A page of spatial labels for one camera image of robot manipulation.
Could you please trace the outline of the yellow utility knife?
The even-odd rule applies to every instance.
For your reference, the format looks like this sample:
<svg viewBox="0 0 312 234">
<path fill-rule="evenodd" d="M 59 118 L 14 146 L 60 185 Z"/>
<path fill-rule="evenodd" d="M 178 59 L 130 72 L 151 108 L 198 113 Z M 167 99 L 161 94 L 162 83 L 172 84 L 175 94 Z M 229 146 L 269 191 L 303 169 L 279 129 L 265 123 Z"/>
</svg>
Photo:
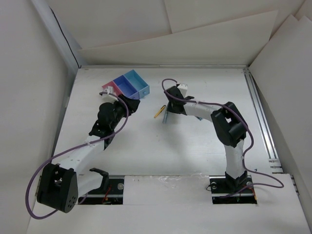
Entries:
<svg viewBox="0 0 312 234">
<path fill-rule="evenodd" d="M 166 105 L 163 105 L 163 106 L 158 110 L 158 112 L 154 115 L 154 118 L 157 118 L 165 108 L 166 108 Z"/>
</svg>

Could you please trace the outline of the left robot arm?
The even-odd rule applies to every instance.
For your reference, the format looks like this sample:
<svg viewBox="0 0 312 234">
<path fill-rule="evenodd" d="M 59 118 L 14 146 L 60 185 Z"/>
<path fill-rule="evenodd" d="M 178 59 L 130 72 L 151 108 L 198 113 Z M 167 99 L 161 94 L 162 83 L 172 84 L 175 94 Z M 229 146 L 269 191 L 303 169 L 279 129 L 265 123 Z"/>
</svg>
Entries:
<svg viewBox="0 0 312 234">
<path fill-rule="evenodd" d="M 123 118 L 135 113 L 140 100 L 123 94 L 99 106 L 97 120 L 82 147 L 66 153 L 60 162 L 47 163 L 42 170 L 37 202 L 64 213 L 70 212 L 79 197 L 101 194 L 109 189 L 109 174 L 87 165 L 101 154 L 116 135 L 115 128 Z"/>
</svg>

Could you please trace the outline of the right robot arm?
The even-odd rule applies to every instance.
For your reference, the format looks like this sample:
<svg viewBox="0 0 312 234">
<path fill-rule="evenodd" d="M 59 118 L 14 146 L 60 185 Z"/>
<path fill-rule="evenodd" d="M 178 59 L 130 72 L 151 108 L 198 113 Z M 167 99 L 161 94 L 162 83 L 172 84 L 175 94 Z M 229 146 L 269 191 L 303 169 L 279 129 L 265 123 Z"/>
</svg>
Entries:
<svg viewBox="0 0 312 234">
<path fill-rule="evenodd" d="M 217 138 L 225 148 L 227 193 L 241 190 L 247 181 L 247 170 L 243 166 L 243 146 L 248 125 L 236 105 L 232 102 L 205 103 L 196 101 L 191 96 L 184 97 L 178 85 L 168 88 L 164 93 L 169 101 L 169 112 L 194 116 L 213 123 Z"/>
</svg>

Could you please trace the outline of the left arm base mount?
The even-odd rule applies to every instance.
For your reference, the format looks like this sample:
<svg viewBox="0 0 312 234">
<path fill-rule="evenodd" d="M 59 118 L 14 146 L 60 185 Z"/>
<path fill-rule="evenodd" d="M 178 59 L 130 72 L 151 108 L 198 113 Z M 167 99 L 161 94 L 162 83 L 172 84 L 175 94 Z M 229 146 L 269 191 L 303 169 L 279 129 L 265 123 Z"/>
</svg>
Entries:
<svg viewBox="0 0 312 234">
<path fill-rule="evenodd" d="M 78 205 L 122 205 L 125 176 L 92 168 L 78 175 Z"/>
</svg>

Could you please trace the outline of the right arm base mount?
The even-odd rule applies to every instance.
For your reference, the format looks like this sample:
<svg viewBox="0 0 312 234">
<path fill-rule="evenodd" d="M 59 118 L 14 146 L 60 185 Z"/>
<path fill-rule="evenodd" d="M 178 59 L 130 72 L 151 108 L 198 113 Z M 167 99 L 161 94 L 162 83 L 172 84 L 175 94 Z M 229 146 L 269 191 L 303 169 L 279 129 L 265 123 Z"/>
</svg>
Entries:
<svg viewBox="0 0 312 234">
<path fill-rule="evenodd" d="M 246 181 L 239 185 L 236 189 L 231 189 L 226 184 L 226 177 L 223 175 L 216 175 L 209 177 L 210 184 L 206 187 L 208 192 L 211 192 L 212 203 L 219 204 L 257 204 L 257 198 L 254 188 L 244 188 L 246 185 L 252 183 L 252 177 L 247 176 Z"/>
</svg>

